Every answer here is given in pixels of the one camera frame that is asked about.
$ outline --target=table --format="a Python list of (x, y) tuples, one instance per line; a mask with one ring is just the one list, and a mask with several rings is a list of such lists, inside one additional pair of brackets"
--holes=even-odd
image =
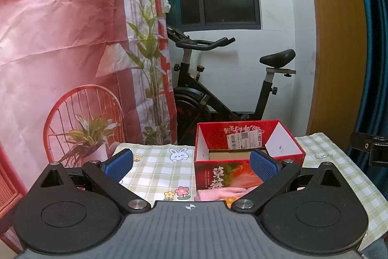
[[(323, 161), (331, 161), (364, 206), (369, 218), (369, 227), (360, 250), (385, 234), (388, 231), (388, 201), (360, 168), (323, 133), (297, 137), (296, 140), (306, 152), (303, 167), (318, 167)], [(157, 200), (194, 200), (194, 147), (122, 143), (115, 153), (124, 148), (132, 150), (134, 163), (131, 171), (121, 181), (123, 186), (151, 205)], [(175, 151), (186, 153), (184, 158), (187, 159), (173, 161), (176, 160), (176, 156), (173, 156)]]

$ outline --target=crosshair mark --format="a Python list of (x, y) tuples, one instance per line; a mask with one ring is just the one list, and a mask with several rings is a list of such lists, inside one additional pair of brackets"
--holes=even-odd
[(195, 209), (196, 208), (196, 206), (195, 205), (193, 205), (193, 204), (187, 204), (186, 206), (185, 206), (185, 208), (187, 208), (187, 210), (193, 210), (193, 209)]

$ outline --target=blue gripper pad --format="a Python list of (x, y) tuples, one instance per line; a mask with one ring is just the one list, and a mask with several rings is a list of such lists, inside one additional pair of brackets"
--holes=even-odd
[(282, 169), (282, 164), (280, 162), (273, 159), (262, 150), (251, 151), (250, 165), (252, 171), (258, 175), (262, 181), (267, 181)]
[(133, 153), (125, 148), (101, 163), (101, 170), (119, 182), (133, 167)]

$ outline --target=red rattan chair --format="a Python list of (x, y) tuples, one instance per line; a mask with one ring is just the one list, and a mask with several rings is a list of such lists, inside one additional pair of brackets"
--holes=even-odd
[(80, 86), (63, 95), (47, 117), (43, 128), (43, 144), (49, 162), (59, 161), (74, 146), (59, 134), (79, 129), (76, 115), (81, 115), (87, 121), (98, 116), (112, 119), (120, 125), (113, 129), (114, 134), (108, 138), (108, 145), (125, 141), (124, 115), (116, 96), (102, 86)]
[(16, 253), (21, 252), (19, 240), (12, 235), (15, 207), (27, 189), (13, 169), (0, 145), (0, 239)]

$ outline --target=strawberry box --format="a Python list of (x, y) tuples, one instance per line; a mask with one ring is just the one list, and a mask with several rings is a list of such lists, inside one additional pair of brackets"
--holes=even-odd
[(302, 165), (306, 153), (279, 120), (198, 123), (194, 169), (197, 190), (250, 188), (263, 183), (250, 168), (259, 148), (278, 161)]

